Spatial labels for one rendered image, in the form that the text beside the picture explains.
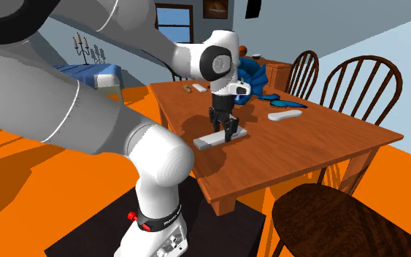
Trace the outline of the dark robot stand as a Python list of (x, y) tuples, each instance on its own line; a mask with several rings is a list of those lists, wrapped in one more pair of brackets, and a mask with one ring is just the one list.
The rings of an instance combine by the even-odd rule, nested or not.
[[(266, 216), (237, 202), (217, 216), (193, 177), (179, 185), (188, 249), (181, 257), (256, 257)], [(132, 188), (45, 250), (47, 257), (113, 257), (137, 211)]]

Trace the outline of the brown wooden sideboard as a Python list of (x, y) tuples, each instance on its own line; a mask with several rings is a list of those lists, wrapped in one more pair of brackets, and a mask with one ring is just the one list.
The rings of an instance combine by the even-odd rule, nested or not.
[[(254, 60), (253, 58), (247, 56), (244, 58)], [(292, 67), (291, 64), (266, 60), (264, 58), (254, 61), (256, 61), (260, 66), (266, 65), (266, 76), (269, 82), (264, 86), (264, 89), (265, 87), (268, 87), (279, 91), (285, 91), (288, 75)]]

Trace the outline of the blue draped cloth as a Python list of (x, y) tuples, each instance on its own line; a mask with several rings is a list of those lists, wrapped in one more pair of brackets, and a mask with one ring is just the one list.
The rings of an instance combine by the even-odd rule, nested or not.
[(237, 70), (238, 80), (248, 83), (251, 87), (249, 95), (241, 95), (234, 97), (234, 103), (238, 105), (245, 105), (257, 96), (258, 99), (268, 101), (274, 107), (298, 107), (307, 108), (306, 105), (282, 100), (276, 93), (265, 94), (264, 86), (269, 82), (266, 76), (266, 65), (260, 66), (256, 61), (239, 57), (239, 66)]

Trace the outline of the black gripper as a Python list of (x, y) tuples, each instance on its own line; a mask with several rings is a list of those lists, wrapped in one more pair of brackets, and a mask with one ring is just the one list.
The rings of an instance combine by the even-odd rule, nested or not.
[(239, 118), (232, 115), (233, 108), (234, 97), (232, 95), (212, 95), (212, 106), (209, 108), (210, 123), (213, 125), (214, 132), (218, 132), (220, 131), (220, 120), (224, 120), (225, 142), (231, 140), (239, 125)]

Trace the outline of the brown wooden table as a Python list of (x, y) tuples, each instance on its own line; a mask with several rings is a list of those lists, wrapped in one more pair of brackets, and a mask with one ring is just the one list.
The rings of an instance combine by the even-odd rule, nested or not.
[(251, 99), (233, 109), (247, 135), (206, 150), (195, 148), (193, 173), (216, 215), (234, 210), (248, 193), (349, 161), (339, 189), (352, 194), (380, 147), (403, 136), (327, 107), (280, 92), (306, 105), (301, 116), (272, 121), (277, 108)]

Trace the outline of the dark brown wooden chair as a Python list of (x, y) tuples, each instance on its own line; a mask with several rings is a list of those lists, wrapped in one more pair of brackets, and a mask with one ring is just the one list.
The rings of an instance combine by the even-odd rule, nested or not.
[(362, 66), (370, 61), (373, 62), (374, 65), (365, 79), (361, 91), (358, 93), (358, 98), (352, 108), (350, 116), (353, 118), (356, 116), (364, 99), (369, 93), (369, 89), (371, 88), (378, 71), (384, 66), (388, 71), (386, 72), (383, 81), (377, 87), (377, 91), (373, 94), (369, 105), (366, 107), (365, 112), (361, 117), (361, 120), (363, 121), (366, 121), (369, 118), (372, 110), (376, 107), (381, 96), (388, 87), (389, 82), (393, 80), (395, 82), (393, 95), (374, 122), (376, 126), (379, 126), (399, 100), (403, 88), (401, 72), (394, 63), (386, 58), (377, 55), (360, 55), (343, 61), (336, 66), (326, 78), (326, 81), (323, 84), (319, 105), (333, 109), (334, 106), (338, 104), (339, 108), (337, 109), (337, 112), (343, 113), (347, 101), (353, 92), (353, 88), (357, 84), (357, 79)]
[(319, 72), (319, 60), (312, 50), (301, 53), (293, 62), (288, 75), (285, 92), (308, 100)]
[(411, 234), (337, 189), (306, 183), (272, 209), (280, 238), (272, 257), (411, 257)]

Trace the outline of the dark framed window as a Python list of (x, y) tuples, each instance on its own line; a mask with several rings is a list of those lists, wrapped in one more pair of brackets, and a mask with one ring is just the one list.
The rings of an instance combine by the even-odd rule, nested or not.
[(193, 43), (193, 6), (156, 3), (155, 27), (168, 39), (178, 43)]

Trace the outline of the grey flat rectangular block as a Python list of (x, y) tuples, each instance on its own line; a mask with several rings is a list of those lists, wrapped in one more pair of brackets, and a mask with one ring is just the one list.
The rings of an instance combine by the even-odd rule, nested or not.
[[(215, 132), (215, 133), (203, 136), (203, 137), (196, 138), (193, 140), (193, 143), (199, 150), (205, 150), (207, 148), (226, 143), (225, 135), (226, 135), (225, 131), (221, 130), (219, 132)], [(247, 135), (247, 130), (242, 128), (241, 126), (238, 126), (237, 132), (231, 135), (231, 140), (238, 139), (246, 135)]]

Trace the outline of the black candelabra with candles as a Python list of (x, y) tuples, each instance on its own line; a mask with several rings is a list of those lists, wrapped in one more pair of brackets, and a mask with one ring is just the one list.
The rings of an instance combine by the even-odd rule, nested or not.
[(79, 33), (73, 37), (74, 49), (78, 55), (81, 55), (85, 65), (88, 65), (87, 55), (90, 55), (90, 49), (87, 39), (81, 37)]

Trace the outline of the dark framed wall picture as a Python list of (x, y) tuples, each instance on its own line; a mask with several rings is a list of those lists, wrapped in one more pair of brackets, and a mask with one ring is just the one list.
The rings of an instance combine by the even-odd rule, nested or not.
[(203, 0), (203, 18), (227, 19), (228, 0)]

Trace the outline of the white oblong remote control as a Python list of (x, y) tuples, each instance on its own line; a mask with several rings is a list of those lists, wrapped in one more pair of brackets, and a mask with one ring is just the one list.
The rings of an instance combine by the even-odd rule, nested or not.
[(301, 110), (287, 110), (283, 112), (273, 112), (267, 115), (268, 119), (272, 121), (279, 121), (287, 118), (296, 118), (302, 114)]

